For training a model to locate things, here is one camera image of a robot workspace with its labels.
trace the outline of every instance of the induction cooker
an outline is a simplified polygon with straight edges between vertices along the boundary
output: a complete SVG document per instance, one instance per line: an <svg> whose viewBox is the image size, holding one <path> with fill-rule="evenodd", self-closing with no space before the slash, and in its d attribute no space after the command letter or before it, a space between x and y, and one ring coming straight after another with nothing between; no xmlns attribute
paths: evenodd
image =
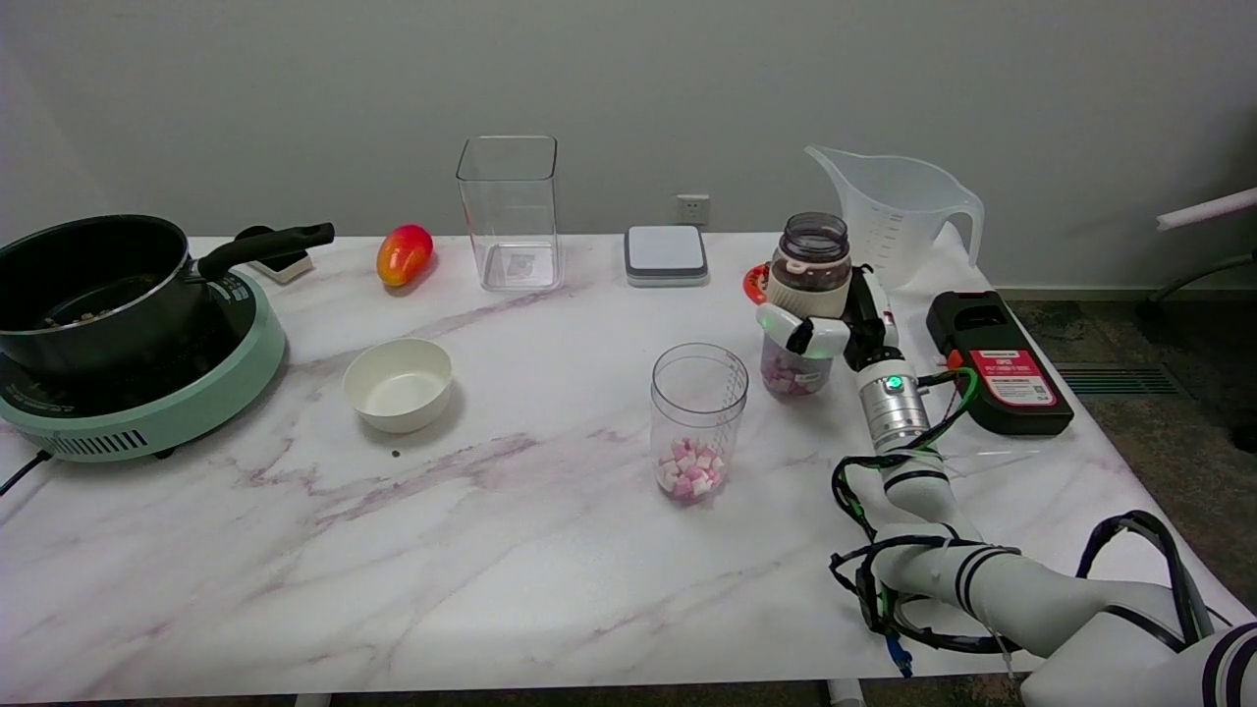
<svg viewBox="0 0 1257 707"><path fill-rule="evenodd" d="M0 355L0 418L73 462L165 458L224 424L275 376L285 340L251 278L233 270L209 287L191 341L142 370L49 381Z"/></svg>

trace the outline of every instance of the measuring jug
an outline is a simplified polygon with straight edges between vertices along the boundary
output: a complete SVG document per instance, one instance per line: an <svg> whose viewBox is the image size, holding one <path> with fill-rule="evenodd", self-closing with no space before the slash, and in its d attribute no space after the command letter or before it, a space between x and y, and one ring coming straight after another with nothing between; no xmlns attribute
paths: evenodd
<svg viewBox="0 0 1257 707"><path fill-rule="evenodd" d="M838 190L851 263L872 265L884 287L899 287L916 274L953 214L973 219L969 265L977 264L982 200L954 176L911 157L856 155L820 145L808 145L806 152Z"/></svg>

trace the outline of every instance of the marble table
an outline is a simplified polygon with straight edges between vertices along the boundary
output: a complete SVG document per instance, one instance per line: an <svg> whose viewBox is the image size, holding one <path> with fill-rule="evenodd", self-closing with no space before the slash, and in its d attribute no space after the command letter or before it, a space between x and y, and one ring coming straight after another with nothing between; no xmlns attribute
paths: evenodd
<svg viewBox="0 0 1257 707"><path fill-rule="evenodd" d="M0 701L897 674L826 570L864 542L828 492L840 457L871 452L852 375L793 404L758 384L740 277L771 234L710 234L710 284L655 291L626 284L618 237L564 237L566 286L534 294L480 289L465 239L439 239L436 268L390 293L376 245L341 239L266 283L289 352L258 405L168 459L54 460L0 499ZM926 306L954 288L988 283L949 230L891 297L921 371L939 365ZM366 428L341 392L349 361L397 336L440 342L458 381L407 437ZM754 382L728 486L679 509L646 439L651 365L685 341L734 351ZM934 419L948 403L926 401ZM1159 512L1070 403L1056 439L962 420L940 445L985 536L1065 572L1101 518ZM0 424L0 468L33 453ZM1164 581L1140 542L1115 541L1096 576ZM1217 610L1251 618L1184 555ZM909 648L918 674L1003 669Z"/></svg>

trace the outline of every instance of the white wall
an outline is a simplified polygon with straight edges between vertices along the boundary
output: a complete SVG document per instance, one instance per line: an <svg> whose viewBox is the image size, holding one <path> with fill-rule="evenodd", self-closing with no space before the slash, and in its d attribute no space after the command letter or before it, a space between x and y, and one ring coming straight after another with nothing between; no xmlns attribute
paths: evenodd
<svg viewBox="0 0 1257 707"><path fill-rule="evenodd" d="M678 191L713 195L713 230L837 209L816 141L955 174L987 204L999 284L1158 284L1257 245L1234 220L1151 228L1257 184L1254 3L0 3L67 141L35 130L11 155L9 121L33 118L5 111L23 228L101 206L49 182L80 182L77 156L108 206L191 233L458 233L464 138L548 132L566 231L666 221Z"/></svg>
<svg viewBox="0 0 1257 707"><path fill-rule="evenodd" d="M0 34L0 243L109 210Z"/></svg>

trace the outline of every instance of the jug handle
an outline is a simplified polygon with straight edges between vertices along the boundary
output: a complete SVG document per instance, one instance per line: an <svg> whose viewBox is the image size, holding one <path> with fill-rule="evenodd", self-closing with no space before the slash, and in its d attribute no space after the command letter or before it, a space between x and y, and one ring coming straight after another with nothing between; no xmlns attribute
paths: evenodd
<svg viewBox="0 0 1257 707"><path fill-rule="evenodd" d="M982 221L985 218L987 210L982 206L982 201L977 204L960 204L955 209L948 213L950 218L954 214L965 214L973 219L973 228L969 230L969 267L978 267L978 248L982 247Z"/></svg>

